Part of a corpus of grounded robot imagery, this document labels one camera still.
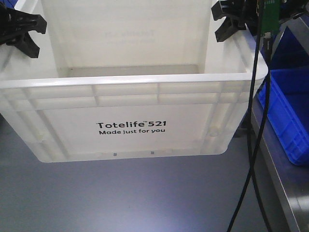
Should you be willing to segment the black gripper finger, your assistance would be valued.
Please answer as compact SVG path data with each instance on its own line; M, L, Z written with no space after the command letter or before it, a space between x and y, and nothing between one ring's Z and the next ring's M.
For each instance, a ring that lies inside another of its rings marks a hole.
M29 14L6 6L0 7L0 44L14 46L30 58L39 56L40 48L29 32L45 34L46 20L39 14Z
M226 41L236 32L249 30L257 36L259 27L259 0L218 0L211 7L213 20L223 19L215 32L218 43Z

